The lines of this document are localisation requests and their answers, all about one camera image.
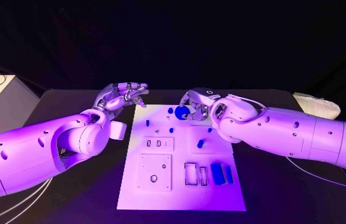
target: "robotic hand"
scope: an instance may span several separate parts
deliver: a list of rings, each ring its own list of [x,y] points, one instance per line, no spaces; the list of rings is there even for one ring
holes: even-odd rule
[[[181,117],[203,121],[210,115],[211,127],[230,143],[243,141],[284,157],[322,161],[346,168],[344,122],[265,107],[232,94],[222,98],[207,88],[188,90],[178,106],[187,101],[196,112]]]
[[[145,107],[144,83],[109,84],[80,114],[0,134],[0,196],[15,193],[98,155],[108,139],[122,140],[126,125],[112,121],[131,104]]]

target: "black curtain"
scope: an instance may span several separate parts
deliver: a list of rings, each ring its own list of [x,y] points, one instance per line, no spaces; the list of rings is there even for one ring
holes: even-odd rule
[[[344,26],[346,0],[0,0],[0,70],[41,91],[134,81],[327,99]]]

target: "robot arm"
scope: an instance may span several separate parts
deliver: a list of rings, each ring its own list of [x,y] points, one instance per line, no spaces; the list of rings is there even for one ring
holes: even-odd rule
[[[80,114],[0,134],[0,196],[15,193],[98,155],[108,139],[122,140],[126,125],[111,121],[122,106],[145,107],[147,84],[119,83],[99,92],[93,107]]]
[[[276,155],[322,161],[346,168],[344,122],[265,107],[230,94],[220,98],[204,88],[194,88],[184,94],[180,106],[186,101],[196,112],[183,117],[201,121],[210,114],[211,127],[230,143],[243,141]]]

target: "cable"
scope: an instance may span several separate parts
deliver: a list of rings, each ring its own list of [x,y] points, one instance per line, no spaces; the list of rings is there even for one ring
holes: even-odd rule
[[[4,80],[2,80],[2,82],[0,83],[0,85],[5,83],[5,75],[1,74],[1,76],[2,76],[2,79],[4,79]]]
[[[285,156],[285,158],[286,158],[286,160],[291,162],[291,164],[292,164],[302,172],[305,172],[307,174],[309,174],[309,175],[314,176],[315,178],[320,178],[321,180],[324,180],[324,181],[327,181],[327,182],[330,182],[330,183],[334,183],[334,184],[346,187],[346,184],[341,184],[341,183],[338,183],[338,182],[335,182],[335,181],[331,181],[331,180],[328,180],[328,179],[325,179],[325,178],[314,175],[312,173],[309,173],[307,170],[304,170],[304,169],[289,160],[289,158],[288,158],[286,156]]]
[[[49,182],[47,182],[46,186],[44,186],[44,189],[43,189],[41,193],[38,194],[38,196],[36,197],[36,199],[33,200],[33,202],[30,203],[30,205],[27,206],[27,208],[25,208],[4,224],[8,224],[8,223],[24,213],[24,211],[30,208],[30,206],[31,206],[31,205],[34,204],[34,202],[38,200],[43,192],[46,191],[46,189],[47,189],[47,187],[49,187],[49,184],[50,184],[51,179],[53,179],[53,178],[50,178],[50,179],[47,180]]]
[[[31,195],[30,195],[20,203],[17,203],[10,209],[7,209],[4,212],[0,213],[0,216],[1,216],[2,214],[5,214],[10,210],[13,210],[23,202],[25,202],[27,199],[30,199],[30,197],[40,191],[40,189],[43,188],[43,186],[47,184],[49,180],[50,180],[50,179],[47,179],[47,180],[44,181],[44,183],[41,184],[41,186],[38,187],[38,189],[31,193]]]

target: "task board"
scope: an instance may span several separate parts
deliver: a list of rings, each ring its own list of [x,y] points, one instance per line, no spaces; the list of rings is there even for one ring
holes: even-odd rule
[[[175,107],[135,106],[116,209],[245,211],[232,144]]]

